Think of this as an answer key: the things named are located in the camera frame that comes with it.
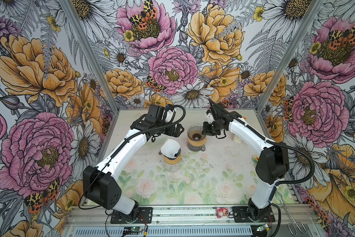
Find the coffee filter pack orange top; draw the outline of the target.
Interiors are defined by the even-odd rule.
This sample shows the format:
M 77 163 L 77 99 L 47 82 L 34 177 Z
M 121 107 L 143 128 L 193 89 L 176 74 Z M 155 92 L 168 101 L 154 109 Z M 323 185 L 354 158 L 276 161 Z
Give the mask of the coffee filter pack orange top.
M 247 122 L 244 117 L 238 117 L 240 121 L 236 119 L 232 121 L 229 125 L 230 132 L 233 133 L 233 141 L 236 143 L 242 143 L 246 140 L 247 135 Z

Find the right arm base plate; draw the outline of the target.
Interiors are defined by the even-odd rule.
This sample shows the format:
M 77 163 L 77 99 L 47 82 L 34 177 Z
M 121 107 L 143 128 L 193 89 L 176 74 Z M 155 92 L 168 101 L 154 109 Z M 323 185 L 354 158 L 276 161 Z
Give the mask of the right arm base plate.
M 253 206 L 234 206 L 232 213 L 236 223 L 273 223 L 276 221 L 271 206 L 264 209 L 257 209 Z

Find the green circuit board right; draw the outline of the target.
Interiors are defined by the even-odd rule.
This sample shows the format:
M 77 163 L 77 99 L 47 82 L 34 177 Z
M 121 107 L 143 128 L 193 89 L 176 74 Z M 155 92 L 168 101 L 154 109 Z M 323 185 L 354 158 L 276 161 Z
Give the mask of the green circuit board right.
M 263 232 L 263 231 L 269 231 L 269 230 L 270 230 L 270 227 L 268 224 L 264 224 L 264 225 L 261 225 L 256 228 L 257 232 Z

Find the green circuit board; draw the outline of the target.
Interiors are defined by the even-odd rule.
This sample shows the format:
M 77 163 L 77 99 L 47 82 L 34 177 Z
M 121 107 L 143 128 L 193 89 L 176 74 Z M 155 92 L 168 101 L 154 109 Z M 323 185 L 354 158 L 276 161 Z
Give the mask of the green circuit board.
M 256 228 L 257 232 L 263 232 L 263 231 L 269 231 L 269 230 L 270 230 L 270 227 L 268 224 L 264 224 L 264 225 L 261 225 Z
M 144 232 L 144 228 L 141 227 L 125 227 L 122 236 L 126 235 L 138 235 Z

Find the grey ribbed glass pitcher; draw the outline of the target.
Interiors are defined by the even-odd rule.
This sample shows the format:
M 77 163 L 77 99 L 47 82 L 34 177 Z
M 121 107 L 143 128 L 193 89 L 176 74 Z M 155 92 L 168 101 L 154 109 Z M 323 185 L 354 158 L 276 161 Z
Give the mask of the grey ribbed glass pitcher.
M 193 152 L 198 152 L 198 151 L 204 152 L 206 150 L 205 144 L 206 144 L 206 139 L 201 141 L 193 141 L 188 139 L 187 142 L 188 149 Z

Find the aluminium front rail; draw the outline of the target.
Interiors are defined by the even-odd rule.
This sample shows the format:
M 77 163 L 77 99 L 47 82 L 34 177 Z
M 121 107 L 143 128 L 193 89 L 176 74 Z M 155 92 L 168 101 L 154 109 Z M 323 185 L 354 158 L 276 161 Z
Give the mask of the aluminium front rail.
M 269 237 L 279 226 L 278 237 L 294 237 L 287 225 L 289 219 L 278 204 L 272 207 L 276 221 L 271 223 L 236 223 L 233 213 L 217 218 L 215 205 L 155 205 L 150 224 L 111 224 L 111 211 L 104 208 L 89 210 L 73 209 L 66 223 L 63 237 L 121 237 L 125 227 L 141 227 L 144 232 L 133 237 Z M 324 237 L 320 220 L 308 204 L 287 204 L 297 222 L 307 229 L 298 231 L 296 237 Z M 256 228 L 268 224 L 269 231 L 257 232 Z

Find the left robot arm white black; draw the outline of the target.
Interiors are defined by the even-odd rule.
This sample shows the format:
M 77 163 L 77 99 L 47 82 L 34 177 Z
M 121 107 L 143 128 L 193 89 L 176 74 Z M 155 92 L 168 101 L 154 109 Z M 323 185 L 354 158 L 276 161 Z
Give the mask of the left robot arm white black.
M 162 134 L 178 138 L 183 133 L 181 121 L 186 112 L 175 120 L 177 108 L 177 105 L 152 104 L 146 114 L 134 121 L 122 143 L 107 158 L 83 171 L 84 197 L 107 210 L 123 214 L 126 221 L 135 221 L 139 203 L 123 194 L 117 181 L 126 164 L 147 141 L 154 141 Z

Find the colourful small toy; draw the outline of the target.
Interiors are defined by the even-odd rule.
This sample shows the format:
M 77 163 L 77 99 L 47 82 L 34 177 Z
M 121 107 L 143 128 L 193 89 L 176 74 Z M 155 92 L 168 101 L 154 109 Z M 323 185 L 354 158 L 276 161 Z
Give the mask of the colourful small toy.
M 253 162 L 254 162 L 255 164 L 257 164 L 258 161 L 259 161 L 259 156 L 253 155 L 253 156 L 252 156 L 252 160 L 253 160 Z

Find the white paper coffee filter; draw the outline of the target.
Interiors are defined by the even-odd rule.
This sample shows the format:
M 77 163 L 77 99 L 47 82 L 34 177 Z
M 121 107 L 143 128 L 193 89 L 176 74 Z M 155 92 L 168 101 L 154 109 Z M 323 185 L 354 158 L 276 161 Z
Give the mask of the white paper coffee filter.
M 181 153 L 181 146 L 177 141 L 168 139 L 161 147 L 160 152 L 167 159 L 175 160 Z

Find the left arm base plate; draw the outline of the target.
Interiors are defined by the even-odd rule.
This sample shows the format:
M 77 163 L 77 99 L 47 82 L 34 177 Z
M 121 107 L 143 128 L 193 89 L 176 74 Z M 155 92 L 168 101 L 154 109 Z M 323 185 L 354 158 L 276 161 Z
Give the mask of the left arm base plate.
M 137 215 L 126 215 L 122 212 L 114 210 L 110 223 L 111 224 L 150 224 L 152 222 L 153 208 L 139 207 Z

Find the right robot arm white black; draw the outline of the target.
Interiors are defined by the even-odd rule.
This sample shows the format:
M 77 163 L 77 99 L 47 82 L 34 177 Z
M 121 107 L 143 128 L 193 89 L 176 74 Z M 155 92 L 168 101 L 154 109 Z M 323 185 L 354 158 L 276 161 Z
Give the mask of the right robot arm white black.
M 203 134 L 219 138 L 221 132 L 230 131 L 241 138 L 248 146 L 259 152 L 255 167 L 258 184 L 249 199 L 247 213 L 251 221 L 259 221 L 269 212 L 278 182 L 289 169 L 288 149 L 284 143 L 275 143 L 254 129 L 236 111 L 227 111 L 222 104 L 209 99 L 207 121 L 203 123 Z

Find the green circuit board left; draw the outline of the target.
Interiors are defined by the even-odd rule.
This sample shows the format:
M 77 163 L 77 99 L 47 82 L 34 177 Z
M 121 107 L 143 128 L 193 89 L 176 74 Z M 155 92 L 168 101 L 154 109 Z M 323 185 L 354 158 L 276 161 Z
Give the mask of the green circuit board left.
M 138 235 L 144 232 L 144 228 L 141 227 L 125 227 L 122 236 L 126 235 Z

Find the grey glass dripper cone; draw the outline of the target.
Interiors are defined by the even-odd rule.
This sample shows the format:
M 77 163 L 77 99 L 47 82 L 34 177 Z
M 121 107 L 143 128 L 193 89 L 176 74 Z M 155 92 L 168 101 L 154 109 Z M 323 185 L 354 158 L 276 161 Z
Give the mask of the grey glass dripper cone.
M 188 139 L 193 141 L 201 141 L 205 139 L 205 134 L 203 134 L 203 126 L 202 125 L 193 125 L 189 127 L 187 131 Z

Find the pink toy on rail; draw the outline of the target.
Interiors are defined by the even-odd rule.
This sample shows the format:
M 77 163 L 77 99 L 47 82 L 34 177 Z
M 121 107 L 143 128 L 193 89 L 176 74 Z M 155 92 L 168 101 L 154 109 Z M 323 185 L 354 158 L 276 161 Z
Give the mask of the pink toy on rail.
M 217 207 L 217 218 L 227 217 L 229 215 L 229 211 L 226 207 Z

